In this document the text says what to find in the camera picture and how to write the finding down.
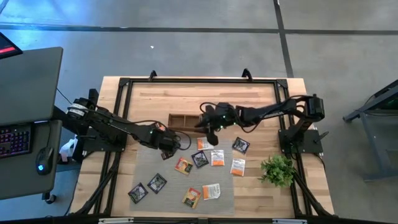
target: wooden tabletop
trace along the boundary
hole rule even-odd
[[[113,111],[119,79],[120,77],[104,77],[99,94],[99,106]],[[287,82],[290,96],[306,94],[304,80],[302,78],[288,78]],[[126,92],[127,90],[123,91],[121,108],[119,110],[120,116],[124,109]],[[253,107],[261,107],[276,103],[274,88],[270,84],[135,83],[132,89],[128,120],[139,121],[143,119],[153,119],[167,124],[169,113],[200,114],[199,105],[205,101],[213,103],[228,102],[234,106],[241,105]],[[268,159],[269,156],[274,154],[280,154],[277,137],[278,129],[280,129],[278,118],[271,118],[264,120],[257,129],[250,134],[244,133],[237,126],[228,127],[218,133],[220,139],[230,139],[233,141],[239,136],[249,141],[251,144],[245,156],[234,151],[234,157],[246,160],[244,177],[233,177],[235,200],[234,217],[236,218],[294,217],[290,189],[288,187],[275,187],[269,183],[262,184],[257,180],[257,178],[262,175],[262,171],[260,170],[261,161]],[[122,153],[119,166],[112,216],[231,217],[198,215],[194,213],[130,211],[130,198],[127,193],[132,189],[138,146],[139,144],[137,142],[134,142],[130,137],[128,138],[126,150]],[[75,212],[81,208],[98,186],[103,157],[103,152],[95,152],[83,161],[75,189],[71,212]],[[303,154],[302,159],[308,188],[323,207],[328,212],[333,213],[333,206],[331,204],[330,193],[322,163],[319,161],[319,158],[312,154]],[[104,191],[101,211],[106,204],[108,187]],[[300,208],[304,211],[302,192],[300,187],[297,188]]]

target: fabric mat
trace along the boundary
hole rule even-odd
[[[233,175],[229,173],[233,158],[231,146],[231,141],[220,141],[214,148],[224,150],[225,166],[212,167],[211,150],[205,150],[209,164],[199,169],[191,157],[192,154],[198,152],[196,138],[192,138],[192,145],[189,149],[186,151],[178,150],[173,157],[165,161],[162,160],[159,150],[142,146],[137,153],[137,164],[131,188],[141,182],[148,191],[148,194],[137,204],[130,201],[130,210],[234,215]],[[193,163],[193,168],[189,175],[185,175],[174,169],[180,157]],[[156,173],[159,173],[167,180],[166,185],[158,194],[155,194],[147,186]],[[204,201],[202,185],[208,184],[220,184],[221,195],[218,199]],[[202,193],[195,209],[182,203],[182,199],[190,187]]]

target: potted plant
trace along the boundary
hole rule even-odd
[[[259,178],[262,183],[268,180],[277,187],[288,187],[293,182],[293,162],[285,156],[274,155],[272,159],[269,157],[268,161],[262,161],[261,170],[264,171]]]

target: rgb keyboard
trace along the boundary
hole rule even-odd
[[[0,159],[30,153],[30,125],[0,128]]]

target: concrete floor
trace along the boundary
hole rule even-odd
[[[398,29],[397,1],[279,2],[286,29]],[[9,0],[0,13],[0,26],[10,24],[278,28],[272,0]],[[149,75],[151,70],[158,75],[238,77],[247,67],[255,77],[287,76],[279,34],[0,32],[22,50],[63,47],[58,87],[69,99],[86,96],[89,88],[99,89],[105,75]],[[341,119],[397,79],[398,35],[287,35],[286,39],[294,77],[304,78],[307,92],[325,100],[326,118],[317,127],[330,131],[323,147],[335,213],[398,223],[398,178],[363,182],[363,174],[377,171],[374,156],[362,124],[358,120],[345,124]],[[67,107],[60,96],[56,104]],[[76,176],[73,171],[57,174],[55,192],[64,200],[50,206],[43,206],[37,196],[0,201],[0,220],[64,214]],[[8,209],[17,204],[24,213]]]

